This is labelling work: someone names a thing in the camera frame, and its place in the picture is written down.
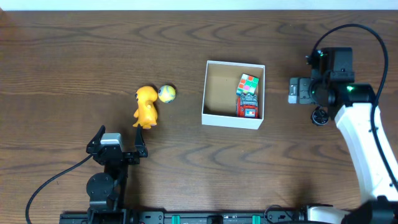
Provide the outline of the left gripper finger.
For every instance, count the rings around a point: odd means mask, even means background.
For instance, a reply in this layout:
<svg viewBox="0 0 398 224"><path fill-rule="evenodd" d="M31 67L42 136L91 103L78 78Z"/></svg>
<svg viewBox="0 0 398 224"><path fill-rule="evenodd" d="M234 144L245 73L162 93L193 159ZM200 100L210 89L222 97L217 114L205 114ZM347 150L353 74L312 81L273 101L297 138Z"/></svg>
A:
<svg viewBox="0 0 398 224"><path fill-rule="evenodd" d="M138 125L136 130L136 138L134 141L134 145L139 157L148 157L148 150L146 144L144 142L144 138L142 137L142 126Z"/></svg>
<svg viewBox="0 0 398 224"><path fill-rule="evenodd" d="M98 130L98 132L93 137L93 139L87 144L86 153L93 154L98 150L99 146L101 145L100 141L103 134L105 133L105 130L106 130L105 126L102 125Z"/></svg>

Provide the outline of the small black round cap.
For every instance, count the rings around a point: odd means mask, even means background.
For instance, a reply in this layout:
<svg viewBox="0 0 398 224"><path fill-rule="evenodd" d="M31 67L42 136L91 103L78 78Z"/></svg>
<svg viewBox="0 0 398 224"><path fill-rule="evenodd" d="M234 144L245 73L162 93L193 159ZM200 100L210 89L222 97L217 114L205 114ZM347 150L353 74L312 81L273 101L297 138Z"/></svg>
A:
<svg viewBox="0 0 398 224"><path fill-rule="evenodd" d="M314 125L323 126L328 123L329 115L322 107L318 106L315 108L310 118Z"/></svg>

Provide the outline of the orange dinosaur toy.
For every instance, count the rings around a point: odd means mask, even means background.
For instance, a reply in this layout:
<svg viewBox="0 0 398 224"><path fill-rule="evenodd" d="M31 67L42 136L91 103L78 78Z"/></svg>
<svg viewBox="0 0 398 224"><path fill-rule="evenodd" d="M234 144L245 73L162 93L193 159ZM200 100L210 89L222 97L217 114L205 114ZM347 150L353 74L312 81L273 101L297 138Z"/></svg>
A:
<svg viewBox="0 0 398 224"><path fill-rule="evenodd" d="M158 94L151 86L140 87L135 94L138 108L134 112L134 117L137 121L132 125L143 129L151 129L157 125L157 110L154 102L158 99Z"/></svg>

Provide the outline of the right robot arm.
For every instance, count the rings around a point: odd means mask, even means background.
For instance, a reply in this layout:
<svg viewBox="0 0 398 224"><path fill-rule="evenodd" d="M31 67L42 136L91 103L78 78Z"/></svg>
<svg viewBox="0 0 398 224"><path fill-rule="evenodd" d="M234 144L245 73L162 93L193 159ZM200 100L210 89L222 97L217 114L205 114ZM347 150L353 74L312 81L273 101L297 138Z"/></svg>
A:
<svg viewBox="0 0 398 224"><path fill-rule="evenodd" d="M308 78L291 78L290 104L317 106L313 124L333 120L340 130L358 178L361 205L349 212L329 205L309 205L302 223L397 223L397 189L391 174L397 161L384 133L376 94L369 84L355 83L353 51L328 47L308 58Z"/></svg>

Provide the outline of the red toy robot car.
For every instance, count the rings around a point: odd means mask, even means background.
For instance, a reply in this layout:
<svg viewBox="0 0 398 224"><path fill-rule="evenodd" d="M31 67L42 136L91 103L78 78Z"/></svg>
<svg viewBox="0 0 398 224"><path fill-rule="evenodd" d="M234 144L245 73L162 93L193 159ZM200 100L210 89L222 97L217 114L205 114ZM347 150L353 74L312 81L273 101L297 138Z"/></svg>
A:
<svg viewBox="0 0 398 224"><path fill-rule="evenodd" d="M242 94L238 97L236 103L236 114L240 118L258 118L258 99L254 94Z"/></svg>

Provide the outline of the colourful puzzle cube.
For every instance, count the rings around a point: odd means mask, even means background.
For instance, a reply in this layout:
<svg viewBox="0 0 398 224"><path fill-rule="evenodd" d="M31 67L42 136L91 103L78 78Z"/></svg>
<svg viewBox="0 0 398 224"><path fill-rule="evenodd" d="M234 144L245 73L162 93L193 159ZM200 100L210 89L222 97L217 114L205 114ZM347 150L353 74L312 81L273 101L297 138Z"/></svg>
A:
<svg viewBox="0 0 398 224"><path fill-rule="evenodd" d="M247 94L254 95L258 84L259 79L257 77L243 73L238 83L236 94L238 96Z"/></svg>

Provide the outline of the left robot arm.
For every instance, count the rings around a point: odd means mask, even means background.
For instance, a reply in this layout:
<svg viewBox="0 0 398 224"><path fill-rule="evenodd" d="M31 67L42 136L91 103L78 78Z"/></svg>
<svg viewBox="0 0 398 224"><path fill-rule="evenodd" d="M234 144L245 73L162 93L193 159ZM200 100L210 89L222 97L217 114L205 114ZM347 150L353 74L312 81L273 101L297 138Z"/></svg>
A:
<svg viewBox="0 0 398 224"><path fill-rule="evenodd" d="M140 158L148 156L141 126L137 127L134 146L135 151L124 152L121 134L107 133L105 126L87 144L86 152L104 167L86 185L90 197L87 223L139 223L137 212L124 208L124 194L128 167L140 164Z"/></svg>

